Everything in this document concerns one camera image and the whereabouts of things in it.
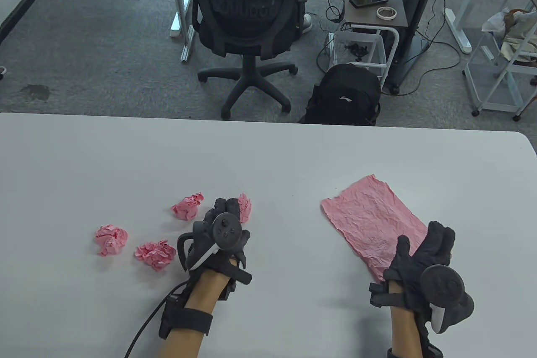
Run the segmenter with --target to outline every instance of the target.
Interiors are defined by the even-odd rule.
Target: office chair leg
[[[291,102],[289,99],[287,99],[273,84],[265,80],[265,78],[257,76],[253,79],[251,85],[259,88],[265,94],[269,95],[269,97],[276,100],[277,103],[282,105],[283,113],[289,113],[291,111]]]
[[[262,77],[270,76],[271,74],[285,70],[289,70],[289,72],[293,75],[299,72],[297,66],[293,63],[271,63],[265,66],[259,66],[257,70]]]
[[[233,87],[231,93],[228,96],[228,99],[226,99],[226,102],[222,106],[221,110],[221,116],[222,120],[229,120],[232,116],[232,107],[236,103],[236,101],[240,98],[240,96],[246,91],[246,89],[250,86],[252,86],[252,80],[251,78],[247,77],[241,77],[240,80],[235,84]]]
[[[240,78],[240,68],[204,68],[198,71],[198,80],[207,82],[207,78],[227,78],[238,81]]]

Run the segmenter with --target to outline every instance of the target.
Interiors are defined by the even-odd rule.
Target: carpet stain
[[[50,88],[46,85],[28,84],[26,87],[21,89],[21,92],[24,93],[31,101],[34,99],[46,101],[50,96]]]

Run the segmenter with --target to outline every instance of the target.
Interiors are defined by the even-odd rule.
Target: tape roll
[[[393,7],[378,7],[376,9],[376,16],[385,21],[393,20],[397,17],[397,10]]]

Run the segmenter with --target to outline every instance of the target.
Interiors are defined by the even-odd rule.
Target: black backpack
[[[353,64],[337,64],[314,86],[299,123],[374,126],[379,101],[376,74]]]

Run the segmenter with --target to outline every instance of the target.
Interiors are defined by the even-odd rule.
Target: forearm
[[[397,283],[389,283],[390,293],[400,293]],[[391,353],[398,358],[422,358],[420,333],[414,319],[414,312],[390,307],[391,310]]]
[[[192,290],[185,308],[212,314],[220,293],[229,278],[207,270]],[[203,333],[189,329],[172,329],[164,342],[159,358],[196,358],[203,341]]]

